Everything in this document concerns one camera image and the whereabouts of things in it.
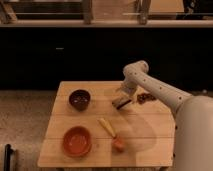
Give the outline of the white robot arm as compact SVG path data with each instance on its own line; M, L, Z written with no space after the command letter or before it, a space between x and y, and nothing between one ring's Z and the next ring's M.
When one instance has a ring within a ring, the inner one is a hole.
M133 95L140 86L159 99L175 120L173 171L213 171L213 98L194 96L148 75L140 60L123 68L121 89Z

